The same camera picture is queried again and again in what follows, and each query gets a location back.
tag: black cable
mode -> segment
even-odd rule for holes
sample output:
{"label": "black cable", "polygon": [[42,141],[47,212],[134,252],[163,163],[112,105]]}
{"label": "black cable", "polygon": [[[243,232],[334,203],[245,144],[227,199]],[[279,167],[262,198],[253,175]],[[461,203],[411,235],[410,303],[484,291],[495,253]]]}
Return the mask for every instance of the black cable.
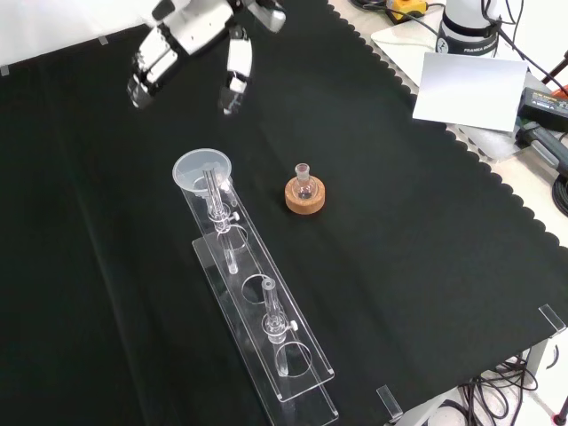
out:
{"label": "black cable", "polygon": [[[479,394],[478,404],[481,409],[485,412],[489,420],[491,421],[491,426],[497,426],[498,420],[503,420],[509,415],[509,401],[507,397],[501,390],[502,388],[508,387],[516,387],[519,389],[519,402],[517,405],[517,409],[513,414],[513,419],[511,426],[515,425],[517,421],[518,413],[520,411],[520,407],[523,403],[523,393],[525,391],[535,391],[538,389],[539,384],[536,381],[534,375],[528,371],[528,358],[523,359],[521,355],[516,356],[516,360],[514,361],[505,361],[502,362],[499,366],[494,368],[493,372],[500,375],[499,377],[483,377],[479,375],[474,377],[473,379],[469,380],[469,382],[462,384],[459,389],[460,392],[463,394],[465,399],[465,404],[461,405],[458,402],[452,401],[447,399],[444,403],[440,406],[441,407],[451,407],[457,411],[459,411],[466,420],[467,426],[484,426],[484,424],[479,420],[475,411],[476,411],[476,390]],[[534,381],[534,387],[529,388],[525,386],[525,379],[527,376],[530,376]],[[499,382],[506,382],[505,385],[499,385]],[[499,399],[502,400],[502,404],[504,406],[503,412],[501,414],[495,413],[494,411],[489,408],[485,400],[485,389],[493,388],[499,394]]]}
{"label": "black cable", "polygon": [[513,43],[515,42],[515,40],[517,39],[517,30],[518,30],[518,25],[519,22],[521,21],[521,18],[523,17],[523,10],[525,9],[525,0],[521,0],[521,9],[518,13],[518,17],[517,17],[517,24],[515,24],[515,31],[513,32]]}
{"label": "black cable", "polygon": [[[566,51],[566,53],[564,54],[564,59],[562,59],[562,61],[558,65],[556,65],[552,71],[550,71],[550,75],[556,77],[557,75],[562,73],[562,71],[564,71],[566,67],[568,67],[568,51]],[[542,82],[548,84],[550,83],[550,80],[548,79],[548,77],[545,77],[542,79]]]}
{"label": "black cable", "polygon": [[553,366],[556,365],[556,363],[558,362],[558,359],[560,358],[560,350],[558,349],[558,345],[555,344],[554,346],[554,361],[552,361],[552,364],[550,364],[547,367],[547,370],[549,370],[550,368],[552,368]]}
{"label": "black cable", "polygon": [[[568,135],[568,131],[558,140],[562,142],[566,135]],[[564,213],[565,216],[568,216],[568,178],[563,175],[558,175],[554,184],[552,184],[552,201],[557,209]]]}
{"label": "black cable", "polygon": [[497,42],[495,43],[495,50],[493,51],[493,56],[492,58],[494,58],[495,56],[497,56],[497,51],[499,50],[499,37],[497,37]]}
{"label": "black cable", "polygon": [[430,25],[426,24],[425,22],[422,22],[421,20],[419,20],[415,16],[411,15],[410,13],[395,11],[394,9],[391,9],[390,7],[377,5],[377,2],[366,4],[365,6],[363,6],[363,9],[365,9],[367,11],[389,11],[391,13],[400,13],[401,15],[406,16],[410,20],[413,20],[414,22],[418,22],[420,25],[427,28],[429,31],[434,33],[434,35],[436,37],[438,37],[438,31],[436,31],[434,28],[432,28]]}
{"label": "black cable", "polygon": [[545,71],[544,69],[542,69],[542,67],[537,64],[536,62],[534,62],[532,59],[530,59],[528,56],[526,56],[514,43],[513,41],[510,39],[510,37],[505,33],[505,31],[503,31],[501,28],[499,28],[499,35],[501,37],[503,37],[503,39],[509,43],[511,45],[511,47],[517,51],[517,53],[519,54],[519,56],[522,59],[525,59],[527,61],[529,61],[531,64],[533,64],[539,71],[541,71],[546,77],[548,77],[550,79],[550,81],[554,82],[565,94],[566,96],[568,96],[568,90],[558,82],[558,80],[556,78],[554,78],[552,75],[550,75],[547,71]]}
{"label": "black cable", "polygon": [[518,18],[517,21],[515,21],[515,18],[513,18],[513,13],[511,12],[511,6],[509,5],[509,0],[505,0],[505,4],[507,5],[507,12],[509,13],[511,21],[516,25],[518,22]]}
{"label": "black cable", "polygon": [[[526,362],[525,362],[525,365],[523,366],[523,369],[524,369],[525,373],[529,373],[531,375],[532,379],[536,383],[536,388],[535,388],[535,390],[536,390],[539,387],[539,384],[536,382],[536,377],[534,377],[534,375],[529,370],[526,369],[526,366],[529,363],[530,357],[531,357],[531,353],[529,352],[529,354],[526,356]],[[513,420],[511,420],[511,426],[515,426],[515,423],[517,422],[518,414],[521,412],[521,405],[523,405],[523,394],[525,393],[525,387],[524,387],[525,376],[526,375],[521,376],[521,385],[520,385],[520,391],[519,391],[520,394],[519,394],[519,397],[518,397],[518,405],[517,405],[517,409],[515,410],[515,413],[513,414]]]}
{"label": "black cable", "polygon": [[489,6],[491,5],[491,0],[487,0],[487,4],[485,4],[485,0],[480,0],[481,1],[481,14],[483,15],[484,19],[489,21],[490,23],[497,25],[497,24],[504,24],[504,25],[515,25],[516,22],[513,20],[513,17],[511,16],[511,20],[512,22],[506,22],[504,20],[494,20],[493,18],[489,18],[489,15],[487,15],[487,11],[489,11]]}
{"label": "black cable", "polygon": [[363,10],[368,10],[365,9],[365,6],[367,6],[368,4],[376,4],[378,6],[386,6],[387,2],[386,0],[382,0],[382,1],[371,1],[371,0],[349,0],[349,2],[351,4],[353,4],[355,7],[357,7],[358,9],[363,9]]}
{"label": "black cable", "polygon": [[446,7],[446,5],[443,4],[443,3],[429,3],[429,4],[426,3],[426,10],[428,10],[430,7],[433,7],[433,6],[439,6],[439,7],[442,7],[442,8]]}

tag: table leg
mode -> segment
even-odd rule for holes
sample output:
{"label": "table leg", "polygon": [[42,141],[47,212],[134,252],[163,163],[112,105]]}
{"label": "table leg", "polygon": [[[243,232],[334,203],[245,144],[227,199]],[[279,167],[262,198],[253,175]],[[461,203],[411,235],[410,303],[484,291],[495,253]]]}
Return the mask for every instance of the table leg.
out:
{"label": "table leg", "polygon": [[548,341],[550,339],[545,339],[540,343],[535,344],[529,351],[529,361],[526,365],[526,369],[529,370],[532,375],[536,377],[536,374],[541,367],[542,357],[547,349]]}
{"label": "table leg", "polygon": [[568,398],[566,398],[566,401],[564,402],[564,405],[562,406],[562,410],[560,410],[560,413],[554,416],[553,419],[554,424],[557,424],[558,426],[564,426],[566,424],[567,416],[568,416]]}

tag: wire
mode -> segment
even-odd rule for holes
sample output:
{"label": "wire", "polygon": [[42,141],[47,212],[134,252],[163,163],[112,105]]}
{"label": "wire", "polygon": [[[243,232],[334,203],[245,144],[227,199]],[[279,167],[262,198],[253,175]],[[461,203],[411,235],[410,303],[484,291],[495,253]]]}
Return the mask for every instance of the wire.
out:
{"label": "wire", "polygon": [[566,96],[568,96],[568,90],[558,82],[558,80],[556,78],[554,78],[552,75],[550,75],[547,71],[545,71],[544,69],[542,69],[542,67],[537,64],[536,62],[534,62],[532,59],[530,59],[528,56],[526,56],[514,43],[513,41],[510,39],[510,37],[505,33],[505,31],[503,31],[501,28],[499,28],[499,35],[501,37],[503,37],[503,39],[509,43],[511,45],[511,47],[517,51],[517,53],[519,54],[519,56],[521,57],[521,59],[527,60],[529,61],[531,64],[534,65],[534,67],[536,67],[539,71],[541,71],[546,77],[548,77],[550,79],[550,81],[554,82],[565,94]]}
{"label": "wire", "polygon": [[549,370],[550,368],[552,368],[553,366],[555,366],[556,363],[558,362],[558,359],[559,359],[559,358],[560,358],[560,350],[558,349],[558,345],[555,344],[555,345],[554,345],[554,361],[552,361],[552,364],[550,364],[550,365],[547,367],[547,370]]}
{"label": "wire", "polygon": [[513,18],[513,13],[511,12],[511,6],[509,5],[509,0],[505,0],[505,4],[507,5],[507,12],[509,13],[509,17],[511,18],[514,24],[517,24],[518,18],[517,22],[515,22],[515,18]]}
{"label": "wire", "polygon": [[495,50],[493,51],[493,56],[492,58],[494,58],[495,56],[497,56],[497,51],[499,50],[499,37],[497,37],[497,42],[495,43]]}
{"label": "wire", "polygon": [[556,207],[568,216],[568,179],[558,175],[552,185],[552,201]]}
{"label": "wire", "polygon": [[[487,0],[487,4],[485,4],[485,0],[480,0],[480,1],[481,1],[481,14],[490,23],[492,23],[494,25],[496,25],[496,24],[515,25],[516,24],[516,22],[515,22],[515,20],[513,20],[512,16],[511,16],[512,22],[505,22],[504,20],[494,20],[493,18],[489,18],[489,15],[487,15],[487,12],[489,11],[489,6],[491,5],[491,0]],[[509,16],[510,16],[511,12],[510,12],[510,8],[509,8],[509,0],[506,0],[506,3],[507,3],[507,8],[509,9]]]}
{"label": "wire", "polygon": [[[459,389],[465,400],[464,405],[452,401],[451,399],[447,399],[440,406],[440,408],[450,407],[454,410],[459,411],[466,420],[467,426],[484,426],[484,424],[479,420],[479,417],[476,414],[476,402],[477,402],[477,404],[485,412],[487,418],[491,422],[491,426],[497,426],[497,421],[507,418],[510,412],[509,401],[507,400],[507,397],[505,396],[504,392],[501,389],[508,387],[516,387],[519,389],[520,394],[519,394],[518,405],[515,410],[515,413],[513,414],[512,423],[511,423],[511,426],[514,426],[515,422],[517,421],[521,405],[523,403],[523,393],[525,391],[536,391],[539,387],[536,378],[527,369],[528,358],[523,359],[520,354],[517,355],[515,358],[516,358],[515,361],[513,362],[505,361],[496,368],[494,368],[493,370],[491,370],[494,373],[498,374],[499,377],[484,377],[482,375],[479,375],[477,377],[472,378],[467,383],[460,385]],[[532,388],[528,388],[525,386],[525,379],[528,375],[534,381],[534,387]],[[498,398],[501,400],[501,403],[504,408],[500,414],[495,413],[487,404],[485,398],[486,396],[485,390],[487,390],[488,388],[493,388],[493,390],[497,392]]]}
{"label": "wire", "polygon": [[411,15],[410,13],[395,11],[394,9],[391,9],[390,7],[378,5],[378,3],[365,4],[363,6],[363,9],[366,9],[368,11],[389,11],[391,13],[399,13],[403,16],[406,16],[410,20],[413,20],[414,22],[418,22],[420,25],[427,28],[430,32],[434,33],[435,36],[438,36],[438,31],[436,31],[434,28],[432,28],[430,25],[426,24],[425,22],[422,22],[421,20],[419,20],[415,16]]}
{"label": "wire", "polygon": [[513,32],[513,43],[517,39],[518,24],[521,21],[521,18],[523,17],[523,10],[524,9],[525,9],[525,0],[521,0],[521,9],[518,13],[517,24],[515,24],[515,31]]}
{"label": "wire", "polygon": [[377,6],[386,6],[387,2],[386,0],[381,0],[381,1],[369,1],[369,0],[349,0],[349,2],[354,5],[355,7],[357,7],[358,9],[363,9],[363,10],[368,10],[365,9],[365,6],[367,6],[368,4],[375,4]]}

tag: white wall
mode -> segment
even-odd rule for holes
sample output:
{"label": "white wall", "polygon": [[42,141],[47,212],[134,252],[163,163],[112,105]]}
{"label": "white wall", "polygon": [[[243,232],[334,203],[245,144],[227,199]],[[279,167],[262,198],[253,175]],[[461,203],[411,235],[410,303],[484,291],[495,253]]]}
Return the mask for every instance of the white wall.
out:
{"label": "white wall", "polygon": [[[509,0],[509,4],[516,19],[521,0]],[[546,71],[552,70],[568,51],[567,13],[568,0],[525,0],[516,45]],[[504,20],[508,18],[506,12],[502,16]],[[504,26],[504,29],[507,34],[513,36],[513,26]],[[544,76],[534,67],[531,70],[539,79]],[[568,84],[568,68],[557,80],[561,84]],[[551,90],[557,88],[554,83],[549,83],[548,87]]]}

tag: round hole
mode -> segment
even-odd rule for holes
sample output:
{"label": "round hole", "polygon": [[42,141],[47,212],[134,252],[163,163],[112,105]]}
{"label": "round hole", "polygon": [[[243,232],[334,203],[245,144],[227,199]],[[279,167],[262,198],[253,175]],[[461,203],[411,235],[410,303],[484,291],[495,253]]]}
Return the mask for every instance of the round hole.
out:
{"label": "round hole", "polygon": [[251,304],[263,304],[263,280],[269,278],[263,273],[256,273],[249,276],[245,282],[242,283],[241,293],[242,296]]}
{"label": "round hole", "polygon": [[221,235],[226,235],[229,238],[234,251],[242,250],[247,247],[247,238],[249,237],[249,233],[247,233],[245,228],[240,225],[230,225],[229,230],[226,233],[217,234],[217,239],[219,239]]}
{"label": "round hole", "polygon": [[278,374],[285,377],[303,375],[312,366],[312,354],[299,342],[284,343],[274,355]]}

